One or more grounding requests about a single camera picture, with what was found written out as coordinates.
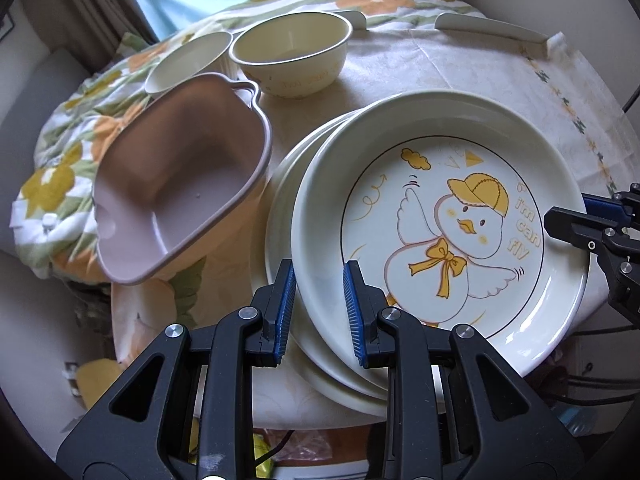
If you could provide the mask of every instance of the cartoon duck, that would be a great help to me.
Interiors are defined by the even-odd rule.
[[[389,304],[437,326],[462,310],[468,297],[487,298],[503,290],[516,272],[477,263],[497,253],[509,197],[496,178],[472,173],[447,180],[451,194],[434,208],[431,228],[409,187],[398,209],[403,247],[385,264]]]

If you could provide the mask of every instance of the clear plastic bag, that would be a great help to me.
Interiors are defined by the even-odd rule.
[[[286,431],[264,430],[264,435],[271,449],[276,447]],[[295,431],[273,459],[276,462],[283,460],[299,460],[301,462],[317,462],[328,460],[333,456],[331,445],[325,431],[305,430]]]

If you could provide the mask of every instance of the gray headboard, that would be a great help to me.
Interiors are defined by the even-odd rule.
[[[15,254],[12,202],[33,173],[33,150],[51,113],[89,76],[64,49],[40,63],[0,124],[0,250]]]

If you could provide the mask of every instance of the white plate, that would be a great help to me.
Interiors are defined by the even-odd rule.
[[[532,124],[462,92],[393,96],[344,123],[302,181],[292,221],[298,286],[334,353],[359,370],[342,266],[424,322],[474,325],[526,374],[580,303],[588,254],[548,238],[541,215],[584,203]],[[381,386],[386,370],[368,370]]]
[[[270,217],[270,211],[272,211],[272,205],[274,204],[276,190],[278,190],[278,195],[284,198],[284,191],[279,190],[280,184],[284,182],[290,168],[292,168],[292,165],[297,161],[299,156],[303,154],[315,139],[319,136],[324,136],[324,138],[326,138],[338,125],[355,113],[356,112],[349,112],[343,116],[335,118],[306,136],[289,152],[276,170],[274,170],[273,175],[268,181],[262,194],[260,203],[258,204],[254,230],[252,233],[250,269],[252,288],[254,291],[260,286],[271,283],[270,279],[274,276],[271,275],[271,267],[275,267],[275,274],[280,260],[282,258],[290,257],[290,238],[282,238],[281,236],[278,236],[276,240],[283,243],[286,247],[283,248],[282,258],[280,258],[276,264],[273,264],[272,266],[270,265],[270,274],[267,274],[265,262],[265,230],[267,218]],[[311,158],[312,157],[310,156],[306,160],[306,164],[308,164]],[[286,187],[287,189],[292,189],[290,182],[287,182]],[[295,193],[297,190],[298,185],[296,184],[293,190],[293,199],[291,200],[290,206],[288,206],[289,217],[286,219],[287,227],[290,226],[293,202],[295,200]],[[274,206],[273,210],[279,211],[280,207]],[[269,241],[270,246],[272,246],[272,240],[269,238],[267,238],[267,240]],[[275,250],[269,250],[268,252],[271,257],[276,257]],[[318,335],[318,332],[316,332],[315,327],[310,320],[308,320],[306,312],[304,312],[303,308],[297,304],[294,307],[294,312],[296,313],[300,311],[302,311],[304,318],[306,318],[306,322],[304,318],[301,320],[294,315],[291,327],[292,339],[290,340],[289,347],[287,348],[287,360],[289,364],[303,379],[329,399],[361,413],[385,416],[386,402],[382,399],[386,399],[386,393],[380,388],[367,383],[367,381],[363,381],[362,378],[354,373],[349,367],[345,366],[344,363],[338,359],[333,352],[331,352],[330,348],[322,341],[322,338]],[[298,345],[296,344],[294,332],[298,334],[297,339],[302,343],[304,349],[307,351],[310,350],[310,343],[307,341],[309,339],[313,340],[311,345],[314,349],[310,352],[312,359],[305,355],[303,351],[300,351],[300,348],[298,348]],[[316,362],[322,363],[322,366],[319,367]]]

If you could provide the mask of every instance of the yellow cloud drawing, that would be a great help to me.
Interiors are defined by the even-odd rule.
[[[431,169],[431,164],[429,164],[427,157],[422,156],[418,152],[414,152],[414,150],[403,148],[400,156],[402,157],[402,160],[406,160],[409,163],[409,166],[414,168],[414,170],[427,171]]]

